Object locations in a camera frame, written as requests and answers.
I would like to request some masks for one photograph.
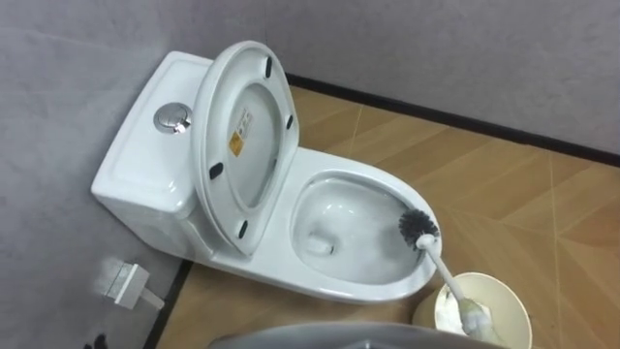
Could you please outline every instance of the gray wall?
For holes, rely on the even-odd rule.
[[[620,153],[618,0],[269,0],[285,69]]]
[[[164,296],[179,261],[144,245],[89,192],[125,113],[172,49],[214,56],[264,41],[264,1],[0,2],[0,347],[140,348],[156,312],[96,293],[108,258]]]

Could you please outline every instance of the toilet brush head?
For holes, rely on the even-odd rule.
[[[417,208],[409,209],[400,216],[398,229],[407,245],[413,246],[414,250],[418,249],[416,241],[421,236],[425,234],[430,234],[434,237],[439,236],[439,229],[430,219],[430,216]]]

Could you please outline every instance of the toilet bowl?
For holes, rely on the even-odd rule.
[[[398,232],[409,185],[298,146],[280,62],[243,42],[214,61],[167,55],[137,98],[95,180],[95,197],[171,255],[304,294],[392,301],[435,272]],[[441,239],[437,244],[441,251]]]

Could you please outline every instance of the toilet brush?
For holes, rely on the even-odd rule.
[[[491,319],[484,313],[482,308],[474,301],[465,298],[463,290],[456,283],[446,264],[435,250],[435,242],[439,236],[439,229],[430,217],[419,209],[410,209],[403,213],[398,224],[400,234],[407,245],[413,246],[414,250],[424,250],[437,266],[437,270],[448,284],[454,298],[458,303],[458,312],[463,326],[463,331],[471,338],[485,342],[505,345],[502,339],[495,333]]]

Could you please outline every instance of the toilet lid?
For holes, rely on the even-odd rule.
[[[191,129],[202,207],[226,241],[251,255],[299,142],[293,98],[275,54],[256,42],[224,50],[202,81]]]

